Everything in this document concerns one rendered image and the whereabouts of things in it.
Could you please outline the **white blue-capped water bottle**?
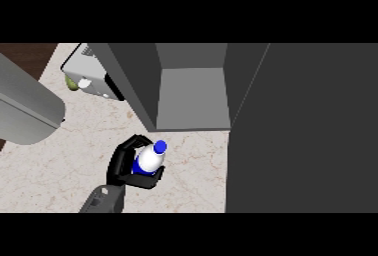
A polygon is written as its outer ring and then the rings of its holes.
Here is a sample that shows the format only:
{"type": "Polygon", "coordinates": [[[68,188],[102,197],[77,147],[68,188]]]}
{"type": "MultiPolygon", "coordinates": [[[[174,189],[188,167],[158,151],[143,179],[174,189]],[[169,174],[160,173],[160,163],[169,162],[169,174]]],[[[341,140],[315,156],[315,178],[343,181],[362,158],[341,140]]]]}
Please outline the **white blue-capped water bottle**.
{"type": "Polygon", "coordinates": [[[149,144],[141,151],[133,161],[133,173],[151,176],[163,166],[167,151],[167,143],[158,140],[149,144]]]}

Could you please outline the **dark grey open cabinet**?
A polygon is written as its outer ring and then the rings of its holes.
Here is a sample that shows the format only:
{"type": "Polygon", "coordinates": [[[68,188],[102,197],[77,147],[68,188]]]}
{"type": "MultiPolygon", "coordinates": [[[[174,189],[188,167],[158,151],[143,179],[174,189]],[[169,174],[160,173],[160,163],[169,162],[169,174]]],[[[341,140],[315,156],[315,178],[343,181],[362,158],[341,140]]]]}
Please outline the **dark grey open cabinet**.
{"type": "Polygon", "coordinates": [[[266,43],[93,43],[90,48],[148,131],[232,129],[266,43]]]}

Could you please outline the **pale grey boxy appliance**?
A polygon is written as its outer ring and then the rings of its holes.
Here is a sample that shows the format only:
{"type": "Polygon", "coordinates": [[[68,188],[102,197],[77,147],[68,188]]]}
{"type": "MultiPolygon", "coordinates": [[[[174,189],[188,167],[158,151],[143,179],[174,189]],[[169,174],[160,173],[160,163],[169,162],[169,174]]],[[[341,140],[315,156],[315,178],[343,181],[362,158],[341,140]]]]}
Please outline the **pale grey boxy appliance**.
{"type": "Polygon", "coordinates": [[[87,43],[77,45],[61,65],[61,70],[83,92],[105,99],[124,100],[124,96],[87,43]]]}

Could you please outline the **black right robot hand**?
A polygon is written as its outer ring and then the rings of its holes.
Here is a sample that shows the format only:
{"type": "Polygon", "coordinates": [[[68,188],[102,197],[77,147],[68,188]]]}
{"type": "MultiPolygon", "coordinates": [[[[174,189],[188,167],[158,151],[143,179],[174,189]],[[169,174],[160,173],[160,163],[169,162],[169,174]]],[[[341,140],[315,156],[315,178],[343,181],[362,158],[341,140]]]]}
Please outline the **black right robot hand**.
{"type": "Polygon", "coordinates": [[[163,177],[166,166],[161,165],[151,175],[136,173],[133,170],[136,149],[151,144],[152,141],[146,136],[133,135],[117,146],[107,171],[108,185],[129,185],[143,189],[152,189],[157,186],[157,183],[163,177]]]}

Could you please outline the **green vegetable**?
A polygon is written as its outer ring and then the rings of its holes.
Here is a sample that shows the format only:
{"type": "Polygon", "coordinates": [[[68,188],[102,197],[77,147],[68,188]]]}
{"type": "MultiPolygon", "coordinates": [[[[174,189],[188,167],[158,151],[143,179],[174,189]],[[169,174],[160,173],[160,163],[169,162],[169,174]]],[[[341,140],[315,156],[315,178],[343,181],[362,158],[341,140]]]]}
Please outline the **green vegetable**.
{"type": "Polygon", "coordinates": [[[65,83],[67,83],[68,89],[71,91],[79,90],[79,85],[76,84],[76,82],[73,81],[73,79],[67,75],[65,75],[65,83]]]}

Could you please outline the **dark grey cabinet door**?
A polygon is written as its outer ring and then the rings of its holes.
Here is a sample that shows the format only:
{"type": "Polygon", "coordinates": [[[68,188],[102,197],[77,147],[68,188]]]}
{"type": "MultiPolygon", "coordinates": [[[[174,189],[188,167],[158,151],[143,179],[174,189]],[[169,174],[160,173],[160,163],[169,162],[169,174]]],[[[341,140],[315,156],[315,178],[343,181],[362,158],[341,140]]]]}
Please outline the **dark grey cabinet door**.
{"type": "Polygon", "coordinates": [[[229,137],[231,212],[378,211],[378,44],[273,44],[229,137]]]}

